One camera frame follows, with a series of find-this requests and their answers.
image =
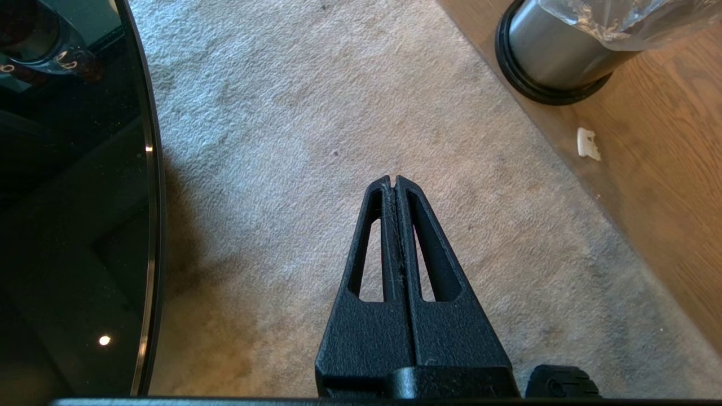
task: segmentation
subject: glass table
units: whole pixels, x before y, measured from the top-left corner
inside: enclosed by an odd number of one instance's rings
[[[0,0],[6,405],[147,393],[165,228],[149,86],[125,0]]]

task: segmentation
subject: metal rim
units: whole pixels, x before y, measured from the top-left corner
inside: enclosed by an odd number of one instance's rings
[[[116,0],[116,6],[128,41],[129,58],[135,66],[141,67],[137,71],[136,91],[141,107],[141,124],[145,135],[146,162],[148,165],[148,269],[136,372],[130,393],[130,395],[135,396],[148,394],[153,362],[155,361],[158,331],[160,329],[162,285],[165,276],[165,177],[160,144],[160,128],[145,52],[143,52],[138,29],[127,0]]]

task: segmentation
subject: black edge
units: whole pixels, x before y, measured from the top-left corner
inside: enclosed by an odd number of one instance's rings
[[[142,335],[139,342],[136,375],[130,395],[146,395],[150,388],[150,380],[155,360],[155,348],[160,329],[162,313],[162,287],[165,277],[166,253],[166,210],[165,210],[165,177],[163,171],[162,148],[160,144],[160,128],[155,110],[155,99],[145,60],[145,53],[140,41],[138,29],[130,12],[127,0],[116,0],[118,16],[121,18],[129,45],[128,55],[133,69],[141,67],[137,72],[136,91],[139,96],[141,125],[146,139],[146,162],[148,165],[148,213],[149,213],[149,246],[146,301],[143,314]]]
[[[444,406],[444,405],[632,405],[632,406],[713,406],[709,399],[602,399],[602,398],[487,398],[487,399],[293,399],[223,397],[136,397],[58,399],[50,406]]]

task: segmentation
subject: stainless steel trash can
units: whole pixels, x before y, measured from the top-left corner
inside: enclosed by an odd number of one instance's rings
[[[639,52],[611,51],[559,20],[536,0],[514,1],[497,29],[502,73],[532,100],[565,105],[599,90],[612,71]]]

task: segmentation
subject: black rubber base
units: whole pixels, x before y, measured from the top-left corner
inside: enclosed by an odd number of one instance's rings
[[[540,365],[526,387],[526,399],[535,397],[600,398],[599,388],[589,375],[575,366]]]
[[[596,82],[580,89],[557,90],[536,83],[519,66],[511,51],[509,44],[509,28],[516,10],[521,6],[523,0],[515,0],[499,21],[497,35],[494,42],[497,62],[501,72],[509,83],[522,95],[543,104],[567,105],[582,101],[601,89],[609,80],[611,73],[597,80]]]

